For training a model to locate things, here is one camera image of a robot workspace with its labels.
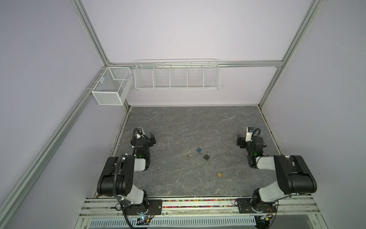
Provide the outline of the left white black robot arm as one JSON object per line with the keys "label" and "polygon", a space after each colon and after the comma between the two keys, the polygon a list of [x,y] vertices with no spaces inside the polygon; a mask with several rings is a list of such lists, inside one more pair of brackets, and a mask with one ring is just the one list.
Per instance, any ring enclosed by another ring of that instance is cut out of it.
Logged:
{"label": "left white black robot arm", "polygon": [[137,188],[133,179],[135,172],[148,170],[151,163],[150,148],[156,144],[156,139],[153,133],[147,136],[141,130],[136,129],[131,139],[132,155],[107,158],[97,183],[97,193],[100,196],[115,198],[122,206],[147,209],[147,193]]}

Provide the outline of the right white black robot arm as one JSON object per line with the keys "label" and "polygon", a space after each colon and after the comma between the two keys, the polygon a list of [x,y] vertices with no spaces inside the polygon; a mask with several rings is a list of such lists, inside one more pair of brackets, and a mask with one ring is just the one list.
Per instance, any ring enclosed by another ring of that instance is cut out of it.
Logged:
{"label": "right white black robot arm", "polygon": [[308,195],[317,191],[317,183],[302,156],[265,156],[264,140],[250,134],[250,139],[237,135],[236,145],[247,151],[247,161],[252,169],[270,170],[276,174],[276,181],[256,189],[251,205],[273,204],[292,195]]}

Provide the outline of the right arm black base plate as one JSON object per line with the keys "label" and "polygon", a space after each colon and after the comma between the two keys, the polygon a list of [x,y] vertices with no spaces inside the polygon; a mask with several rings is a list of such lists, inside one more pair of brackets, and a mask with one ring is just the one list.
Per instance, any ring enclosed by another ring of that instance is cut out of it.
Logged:
{"label": "right arm black base plate", "polygon": [[234,201],[234,205],[238,208],[240,214],[267,214],[277,213],[277,207],[275,203],[257,203],[254,204],[252,198],[237,198]]}

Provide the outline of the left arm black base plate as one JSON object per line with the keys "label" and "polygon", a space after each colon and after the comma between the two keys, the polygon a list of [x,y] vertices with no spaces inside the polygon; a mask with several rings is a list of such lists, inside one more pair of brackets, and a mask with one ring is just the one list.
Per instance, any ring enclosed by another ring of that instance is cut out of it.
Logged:
{"label": "left arm black base plate", "polygon": [[148,199],[147,205],[130,205],[125,207],[127,216],[138,215],[161,215],[163,209],[163,201],[161,199]]}

